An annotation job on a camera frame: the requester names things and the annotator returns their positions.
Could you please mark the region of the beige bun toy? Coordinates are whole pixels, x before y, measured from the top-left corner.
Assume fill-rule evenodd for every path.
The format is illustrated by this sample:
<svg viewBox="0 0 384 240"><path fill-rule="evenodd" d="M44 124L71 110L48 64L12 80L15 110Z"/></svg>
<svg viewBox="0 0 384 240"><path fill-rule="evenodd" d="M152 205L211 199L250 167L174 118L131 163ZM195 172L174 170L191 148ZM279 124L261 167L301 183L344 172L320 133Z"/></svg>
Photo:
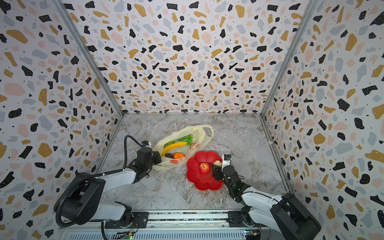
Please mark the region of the beige bun toy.
<svg viewBox="0 0 384 240"><path fill-rule="evenodd" d="M215 161L215 162L213 163L213 165L222 167L223 163L222 163L221 161Z"/></svg>

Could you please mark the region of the red apple toy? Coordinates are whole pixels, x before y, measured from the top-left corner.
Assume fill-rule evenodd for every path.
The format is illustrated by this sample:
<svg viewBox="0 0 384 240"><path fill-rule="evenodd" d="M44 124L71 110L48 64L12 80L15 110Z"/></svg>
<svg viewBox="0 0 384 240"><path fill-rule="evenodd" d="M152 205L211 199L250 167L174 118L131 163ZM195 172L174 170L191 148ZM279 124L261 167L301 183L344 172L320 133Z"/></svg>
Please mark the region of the red apple toy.
<svg viewBox="0 0 384 240"><path fill-rule="evenodd" d="M211 170L211 165L209 163L201 163L199 168L202 174L208 174Z"/></svg>

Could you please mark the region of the orange fruit toy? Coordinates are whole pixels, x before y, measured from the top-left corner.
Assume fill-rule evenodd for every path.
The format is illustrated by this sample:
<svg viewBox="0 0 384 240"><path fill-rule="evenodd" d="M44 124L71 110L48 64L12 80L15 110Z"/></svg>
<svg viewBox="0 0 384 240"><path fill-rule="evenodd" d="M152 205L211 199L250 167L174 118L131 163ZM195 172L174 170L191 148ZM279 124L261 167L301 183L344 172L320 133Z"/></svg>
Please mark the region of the orange fruit toy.
<svg viewBox="0 0 384 240"><path fill-rule="evenodd" d="M174 154L174 159L181 159L183 157L184 157L184 155L182 153L175 153Z"/></svg>

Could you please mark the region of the cream plastic bag orange print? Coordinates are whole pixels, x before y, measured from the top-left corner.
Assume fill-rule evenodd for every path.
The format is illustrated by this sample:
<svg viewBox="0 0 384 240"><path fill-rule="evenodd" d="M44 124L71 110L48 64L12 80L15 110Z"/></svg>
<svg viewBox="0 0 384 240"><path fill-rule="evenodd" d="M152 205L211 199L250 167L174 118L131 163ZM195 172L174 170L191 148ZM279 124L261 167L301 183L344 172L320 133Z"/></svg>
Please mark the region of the cream plastic bag orange print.
<svg viewBox="0 0 384 240"><path fill-rule="evenodd" d="M211 125L187 126L173 132L156 143L154 150L160 153L161 162L154 165L154 170L165 171L186 164L205 148L214 135Z"/></svg>

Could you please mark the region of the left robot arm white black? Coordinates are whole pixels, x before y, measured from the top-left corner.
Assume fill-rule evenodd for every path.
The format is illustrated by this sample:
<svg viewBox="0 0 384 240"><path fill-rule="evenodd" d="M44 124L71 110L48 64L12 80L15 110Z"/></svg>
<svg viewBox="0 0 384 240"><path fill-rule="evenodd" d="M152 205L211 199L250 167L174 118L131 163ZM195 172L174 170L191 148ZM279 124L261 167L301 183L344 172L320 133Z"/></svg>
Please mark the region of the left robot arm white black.
<svg viewBox="0 0 384 240"><path fill-rule="evenodd" d="M122 203L104 203L102 195L117 187L139 182L161 162L159 152L144 146L131 163L125 158L120 169L99 174L77 174L54 206L56 223L62 228L102 220L122 221L128 225L132 209Z"/></svg>

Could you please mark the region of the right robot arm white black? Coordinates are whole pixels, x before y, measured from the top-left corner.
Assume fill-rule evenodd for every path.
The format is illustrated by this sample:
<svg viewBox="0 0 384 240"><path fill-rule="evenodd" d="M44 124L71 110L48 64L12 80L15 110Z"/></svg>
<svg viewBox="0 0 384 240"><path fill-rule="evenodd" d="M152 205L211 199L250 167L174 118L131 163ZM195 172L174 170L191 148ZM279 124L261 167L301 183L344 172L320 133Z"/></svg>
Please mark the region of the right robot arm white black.
<svg viewBox="0 0 384 240"><path fill-rule="evenodd" d="M291 193L282 196L267 194L242 182L231 165L213 164L213 177L222 180L229 196L243 205L241 220L247 226L265 225L286 240L313 240L322 227L309 210Z"/></svg>

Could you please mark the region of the yellow banana toy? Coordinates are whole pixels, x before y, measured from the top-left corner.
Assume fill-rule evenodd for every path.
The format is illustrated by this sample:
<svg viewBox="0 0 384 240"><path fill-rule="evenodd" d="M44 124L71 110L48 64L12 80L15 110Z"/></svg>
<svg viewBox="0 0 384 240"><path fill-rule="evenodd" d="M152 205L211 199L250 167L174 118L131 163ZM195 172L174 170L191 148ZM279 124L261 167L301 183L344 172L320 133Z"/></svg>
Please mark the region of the yellow banana toy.
<svg viewBox="0 0 384 240"><path fill-rule="evenodd" d="M169 145L169 146L166 146L162 152L162 156L165 156L165 154L167 152L169 152L170 150L173 150L175 148L179 148L179 147L183 147L185 146L187 143L186 142L177 142L177 143L174 143L172 145Z"/></svg>

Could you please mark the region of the red flower-shaped plate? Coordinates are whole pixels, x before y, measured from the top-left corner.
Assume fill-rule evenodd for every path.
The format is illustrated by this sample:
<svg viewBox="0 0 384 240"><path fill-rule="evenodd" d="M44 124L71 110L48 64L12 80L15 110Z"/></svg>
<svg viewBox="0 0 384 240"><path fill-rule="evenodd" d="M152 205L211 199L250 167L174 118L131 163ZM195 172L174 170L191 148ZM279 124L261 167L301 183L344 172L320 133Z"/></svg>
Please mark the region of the red flower-shaped plate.
<svg viewBox="0 0 384 240"><path fill-rule="evenodd" d="M217 191L222 187L223 181L216 181L213 178L212 165L215 161L222 162L222 158L214 151L199 151L187 161L186 177L199 191ZM200 172L199 166L201 163L209 163L211 165L211 170L208 174Z"/></svg>

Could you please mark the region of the green grapes bunch toy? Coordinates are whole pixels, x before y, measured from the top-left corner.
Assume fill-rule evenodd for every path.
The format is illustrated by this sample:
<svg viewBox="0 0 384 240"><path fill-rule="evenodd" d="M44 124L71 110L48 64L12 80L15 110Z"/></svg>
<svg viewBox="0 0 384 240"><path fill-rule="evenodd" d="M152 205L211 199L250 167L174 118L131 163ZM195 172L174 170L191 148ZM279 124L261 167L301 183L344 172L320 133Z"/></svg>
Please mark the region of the green grapes bunch toy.
<svg viewBox="0 0 384 240"><path fill-rule="evenodd" d="M194 138L192 134L186 135L180 139L178 139L179 142L186 142L188 146L190 146L194 142Z"/></svg>

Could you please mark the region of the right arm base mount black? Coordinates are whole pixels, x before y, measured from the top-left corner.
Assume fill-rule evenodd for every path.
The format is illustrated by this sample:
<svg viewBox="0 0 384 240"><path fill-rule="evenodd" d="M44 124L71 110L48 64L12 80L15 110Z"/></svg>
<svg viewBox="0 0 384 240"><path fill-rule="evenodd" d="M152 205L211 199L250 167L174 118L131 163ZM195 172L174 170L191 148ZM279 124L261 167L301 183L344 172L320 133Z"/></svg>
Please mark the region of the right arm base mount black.
<svg viewBox="0 0 384 240"><path fill-rule="evenodd" d="M245 228L245 227L253 227L256 223L253 222L248 213L244 211L229 211L228 218L226 222L229 223L231 228Z"/></svg>

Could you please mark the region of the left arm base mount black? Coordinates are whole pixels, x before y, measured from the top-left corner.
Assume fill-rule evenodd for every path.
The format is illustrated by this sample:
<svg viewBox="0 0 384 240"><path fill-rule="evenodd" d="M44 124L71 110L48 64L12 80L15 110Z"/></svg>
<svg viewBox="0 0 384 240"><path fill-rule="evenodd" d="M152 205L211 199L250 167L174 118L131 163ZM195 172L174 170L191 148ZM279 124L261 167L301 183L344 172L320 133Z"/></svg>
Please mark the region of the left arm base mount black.
<svg viewBox="0 0 384 240"><path fill-rule="evenodd" d="M137 230L145 229L149 219L149 212L132 212L119 221L108 221L105 229Z"/></svg>

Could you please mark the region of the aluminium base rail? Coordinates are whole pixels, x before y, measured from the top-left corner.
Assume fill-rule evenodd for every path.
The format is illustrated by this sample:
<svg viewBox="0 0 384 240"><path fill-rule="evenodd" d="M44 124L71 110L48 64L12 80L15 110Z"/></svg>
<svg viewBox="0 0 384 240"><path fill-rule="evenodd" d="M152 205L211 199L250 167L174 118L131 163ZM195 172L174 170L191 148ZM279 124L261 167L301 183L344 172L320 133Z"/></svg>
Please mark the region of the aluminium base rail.
<svg viewBox="0 0 384 240"><path fill-rule="evenodd" d="M231 228L229 211L241 210L143 210L149 212L145 229L105 229L99 222L88 222L59 230L59 240L286 240L265 225Z"/></svg>

